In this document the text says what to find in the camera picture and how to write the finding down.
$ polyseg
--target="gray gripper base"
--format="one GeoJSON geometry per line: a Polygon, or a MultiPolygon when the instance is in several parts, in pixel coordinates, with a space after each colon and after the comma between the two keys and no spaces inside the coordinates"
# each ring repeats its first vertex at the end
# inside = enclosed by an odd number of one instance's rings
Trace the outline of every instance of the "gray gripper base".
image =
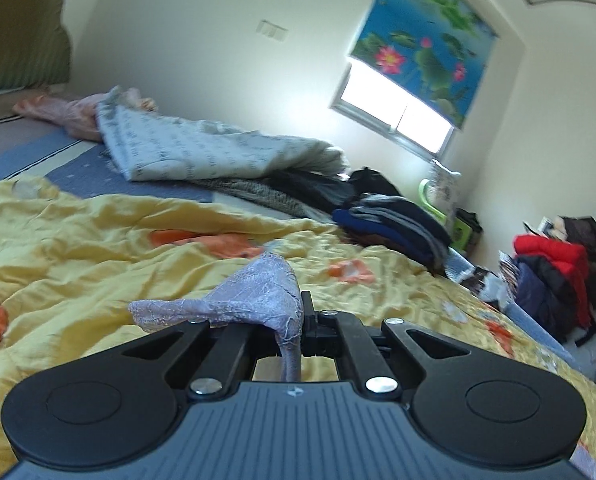
{"type": "Polygon", "coordinates": [[[23,462],[5,478],[584,480],[566,461],[524,471],[461,463],[419,436],[402,406],[365,400],[342,382],[242,383],[229,399],[195,405],[169,440],[134,462],[94,472],[23,462]]]}

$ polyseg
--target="wall switch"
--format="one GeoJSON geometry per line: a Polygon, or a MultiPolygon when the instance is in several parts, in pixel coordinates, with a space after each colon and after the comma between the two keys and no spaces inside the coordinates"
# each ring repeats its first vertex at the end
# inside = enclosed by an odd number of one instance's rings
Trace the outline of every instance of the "wall switch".
{"type": "Polygon", "coordinates": [[[263,36],[267,36],[272,40],[284,41],[289,30],[274,23],[268,22],[267,20],[260,20],[256,32],[258,34],[262,34],[263,36]]]}

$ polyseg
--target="headboard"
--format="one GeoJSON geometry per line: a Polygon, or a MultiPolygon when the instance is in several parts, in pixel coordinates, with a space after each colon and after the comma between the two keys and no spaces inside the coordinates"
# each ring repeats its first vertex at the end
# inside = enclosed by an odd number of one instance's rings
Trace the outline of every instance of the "headboard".
{"type": "Polygon", "coordinates": [[[0,0],[0,89],[65,83],[72,48],[63,0],[0,0]]]}

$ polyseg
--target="white blanket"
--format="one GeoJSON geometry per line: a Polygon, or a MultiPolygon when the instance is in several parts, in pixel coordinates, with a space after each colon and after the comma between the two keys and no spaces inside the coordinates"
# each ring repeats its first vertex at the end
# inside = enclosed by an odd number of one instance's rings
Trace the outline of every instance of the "white blanket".
{"type": "Polygon", "coordinates": [[[127,180],[259,178],[294,168],[342,173],[339,148],[304,137],[265,136],[214,121],[188,121],[133,110],[114,88],[97,108],[98,127],[127,180]]]}

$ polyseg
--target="yellow bedding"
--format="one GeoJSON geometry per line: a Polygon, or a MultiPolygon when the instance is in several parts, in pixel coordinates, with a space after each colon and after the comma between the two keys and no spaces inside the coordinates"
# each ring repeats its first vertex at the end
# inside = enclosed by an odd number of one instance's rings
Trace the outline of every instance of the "yellow bedding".
{"type": "MultiPolygon", "coordinates": [[[[316,309],[347,310],[366,324],[403,317],[447,336],[507,355],[488,330],[494,320],[512,334],[515,359],[572,383],[587,404],[581,438],[596,459],[596,386],[529,339],[458,285],[434,278],[405,256],[381,246],[344,244],[335,226],[277,221],[222,206],[152,197],[60,192],[42,178],[0,183],[0,304],[10,325],[0,344],[0,406],[14,384],[54,365],[144,335],[128,302],[198,298],[244,266],[218,260],[204,246],[153,248],[153,230],[240,232],[284,256],[316,309]],[[370,285],[340,282],[330,264],[358,258],[376,276],[370,285]]],[[[303,378],[328,380],[331,362],[304,359],[303,378]]],[[[0,474],[15,462],[0,426],[0,474]]]]}

